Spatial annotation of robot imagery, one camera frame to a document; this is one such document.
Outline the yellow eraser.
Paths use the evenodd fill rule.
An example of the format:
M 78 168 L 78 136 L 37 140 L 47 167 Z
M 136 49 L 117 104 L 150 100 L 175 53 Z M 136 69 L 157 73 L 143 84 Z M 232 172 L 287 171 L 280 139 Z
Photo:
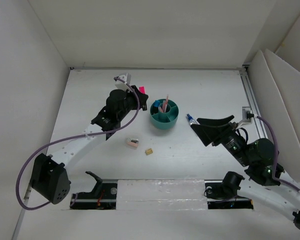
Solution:
M 145 151 L 145 154 L 146 155 L 150 155 L 150 154 L 152 154 L 153 153 L 153 150 L 151 149 L 151 148 L 149 148 L 149 149 L 147 149 L 146 151 Z

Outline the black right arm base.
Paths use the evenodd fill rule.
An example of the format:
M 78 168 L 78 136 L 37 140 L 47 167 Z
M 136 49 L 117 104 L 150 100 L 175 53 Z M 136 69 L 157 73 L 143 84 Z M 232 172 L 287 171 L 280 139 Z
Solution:
M 226 193 L 222 188 L 221 180 L 207 180 L 204 182 L 204 196 L 207 198 L 209 210 L 253 210 L 251 199 Z

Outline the purple translucent pen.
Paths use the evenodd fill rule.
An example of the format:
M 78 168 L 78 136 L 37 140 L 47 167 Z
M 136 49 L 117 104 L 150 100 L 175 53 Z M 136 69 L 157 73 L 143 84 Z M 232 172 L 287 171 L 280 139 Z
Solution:
M 166 102 L 164 102 L 164 103 L 162 104 L 161 109 L 162 109 L 162 112 L 163 112 L 163 113 L 166 112 Z

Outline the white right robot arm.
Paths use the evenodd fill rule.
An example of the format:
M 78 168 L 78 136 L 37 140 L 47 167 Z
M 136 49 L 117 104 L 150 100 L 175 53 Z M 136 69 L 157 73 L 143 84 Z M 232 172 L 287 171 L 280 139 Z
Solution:
M 244 174 L 226 173 L 220 182 L 207 182 L 204 196 L 215 204 L 228 203 L 236 198 L 259 202 L 292 221 L 300 230 L 300 184 L 296 183 L 278 163 L 278 143 L 271 125 L 250 111 L 240 122 L 234 116 L 223 119 L 198 118 L 190 124 L 204 146 L 222 145 L 244 167 Z M 272 139 L 259 138 L 248 142 L 239 130 L 252 119 L 268 127 Z

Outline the blue capped black highlighter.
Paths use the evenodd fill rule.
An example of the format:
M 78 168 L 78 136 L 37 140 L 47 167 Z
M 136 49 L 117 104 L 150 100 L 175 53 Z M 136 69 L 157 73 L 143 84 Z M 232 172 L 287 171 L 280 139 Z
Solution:
M 153 112 L 157 113 L 159 111 L 159 106 L 160 106 L 160 101 L 159 100 L 155 100 L 153 103 Z

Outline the pink capped black highlighter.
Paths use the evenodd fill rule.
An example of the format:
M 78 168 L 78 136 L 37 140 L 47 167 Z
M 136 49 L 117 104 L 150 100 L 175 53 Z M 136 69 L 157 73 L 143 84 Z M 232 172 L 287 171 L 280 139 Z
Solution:
M 140 86 L 140 87 L 139 87 L 139 91 L 140 91 L 142 94 L 145 94 L 145 93 L 146 93 L 145 87 L 144 87 L 144 86 Z

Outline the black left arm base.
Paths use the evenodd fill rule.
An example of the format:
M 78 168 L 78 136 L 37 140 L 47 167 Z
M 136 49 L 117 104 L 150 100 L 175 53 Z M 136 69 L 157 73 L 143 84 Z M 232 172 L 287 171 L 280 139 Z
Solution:
M 115 210 L 118 180 L 101 179 L 91 171 L 85 173 L 95 180 L 95 185 L 91 191 L 72 194 L 69 208 L 71 210 Z

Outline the clear blue-capped spray bottle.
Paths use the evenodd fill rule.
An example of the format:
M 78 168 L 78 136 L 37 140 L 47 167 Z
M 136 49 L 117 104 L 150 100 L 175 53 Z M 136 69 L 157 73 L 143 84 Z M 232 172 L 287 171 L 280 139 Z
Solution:
M 198 122 L 190 114 L 187 114 L 186 117 L 190 126 L 198 124 Z

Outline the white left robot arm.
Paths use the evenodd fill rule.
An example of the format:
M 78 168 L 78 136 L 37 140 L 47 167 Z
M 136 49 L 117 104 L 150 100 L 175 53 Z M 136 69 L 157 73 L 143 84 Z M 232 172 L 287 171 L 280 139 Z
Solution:
M 59 204 L 70 191 L 70 169 L 95 146 L 121 130 L 122 120 L 130 111 L 142 109 L 148 98 L 135 85 L 126 90 L 112 90 L 105 106 L 91 120 L 83 134 L 64 139 L 67 144 L 60 150 L 50 155 L 41 153 L 35 158 L 30 178 L 31 187 L 49 203 Z

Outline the pink white mini stapler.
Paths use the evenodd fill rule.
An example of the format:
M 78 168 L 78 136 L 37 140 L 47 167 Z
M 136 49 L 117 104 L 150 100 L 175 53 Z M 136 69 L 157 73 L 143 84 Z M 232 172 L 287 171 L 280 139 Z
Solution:
M 139 146 L 139 140 L 138 139 L 134 139 L 134 138 L 126 138 L 125 140 L 126 144 L 134 149 L 138 148 Z

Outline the red translucent pen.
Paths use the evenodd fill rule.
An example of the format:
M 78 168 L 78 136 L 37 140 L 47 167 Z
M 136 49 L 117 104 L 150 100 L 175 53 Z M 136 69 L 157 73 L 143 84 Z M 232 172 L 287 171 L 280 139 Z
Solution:
M 166 111 L 167 111 L 168 101 L 169 101 L 169 95 L 166 96 L 166 99 L 165 99 L 165 101 L 164 101 L 164 102 L 166 102 Z

